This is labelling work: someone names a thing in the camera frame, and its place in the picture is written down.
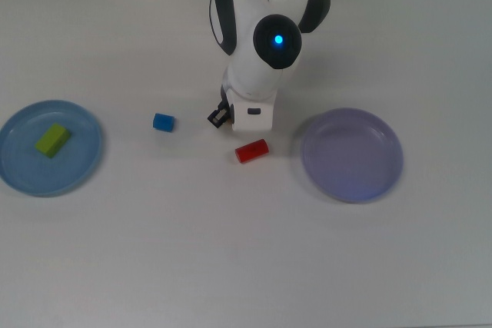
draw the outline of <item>red block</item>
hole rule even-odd
[[[238,157],[239,162],[244,164],[256,157],[268,154],[268,152],[269,150],[266,141],[261,139],[236,149],[236,156]]]

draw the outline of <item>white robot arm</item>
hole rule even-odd
[[[330,0],[211,0],[215,39],[231,56],[221,86],[222,102],[208,120],[235,131],[271,130],[278,88],[294,71],[301,33],[324,20]]]

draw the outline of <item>plate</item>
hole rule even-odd
[[[386,194],[403,169],[397,135],[379,117],[353,108],[327,111],[308,127],[301,159],[326,194],[362,203]]]
[[[58,123],[71,137],[52,158],[36,142]],[[41,101],[18,111],[0,130],[0,177],[33,196],[56,196],[87,178],[101,156],[101,129],[95,117],[69,101]]]

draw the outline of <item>blue cube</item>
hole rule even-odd
[[[175,118],[171,115],[156,113],[153,127],[159,131],[172,132],[175,126]]]

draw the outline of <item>yellow-green block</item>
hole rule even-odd
[[[47,157],[54,157],[70,138],[70,132],[58,123],[54,123],[36,142],[36,149]]]

